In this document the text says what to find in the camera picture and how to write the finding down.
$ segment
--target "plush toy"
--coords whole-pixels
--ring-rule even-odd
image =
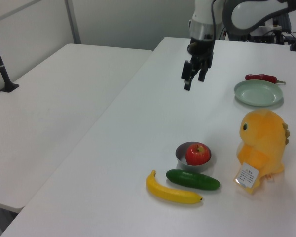
[[[271,110],[258,109],[245,115],[237,157],[241,165],[245,162],[259,171],[255,183],[251,188],[246,187],[246,191],[252,193],[265,175],[284,170],[282,156],[289,135],[287,124]]]

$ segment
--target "bowl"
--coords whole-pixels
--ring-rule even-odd
[[[199,172],[205,171],[210,166],[210,160],[211,160],[211,157],[212,157],[212,152],[207,147],[209,149],[209,151],[210,151],[210,158],[205,164],[189,165],[186,162],[185,154],[186,154],[186,151],[187,151],[188,147],[190,145],[194,144],[194,143],[198,143],[198,142],[185,142],[185,143],[179,145],[178,148],[176,149],[176,157],[177,157],[177,160],[178,160],[178,165],[179,165],[179,167],[181,169],[186,170],[186,171],[199,173]]]

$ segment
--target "white table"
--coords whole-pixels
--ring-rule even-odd
[[[1,208],[29,202],[151,53],[68,44],[0,93]]]
[[[296,237],[296,52],[219,41],[205,82],[188,92],[180,79],[188,43],[161,42],[2,237]],[[233,182],[240,123],[254,109],[238,103],[233,88],[249,73],[286,80],[285,102],[272,109],[291,132],[285,172],[254,195]],[[196,205],[152,196],[145,179],[153,169],[162,185],[184,189],[165,173],[187,141],[211,148],[214,165],[204,173],[221,188],[198,191],[204,199]]]

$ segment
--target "cucumber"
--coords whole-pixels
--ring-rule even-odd
[[[175,184],[196,189],[216,190],[221,185],[218,180],[205,174],[180,169],[171,169],[166,173],[166,176]]]

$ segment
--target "yellow banana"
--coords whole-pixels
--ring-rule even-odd
[[[202,196],[195,192],[170,189],[162,186],[156,181],[155,175],[156,171],[153,170],[146,179],[146,186],[149,191],[157,197],[184,204],[195,204],[203,199]]]

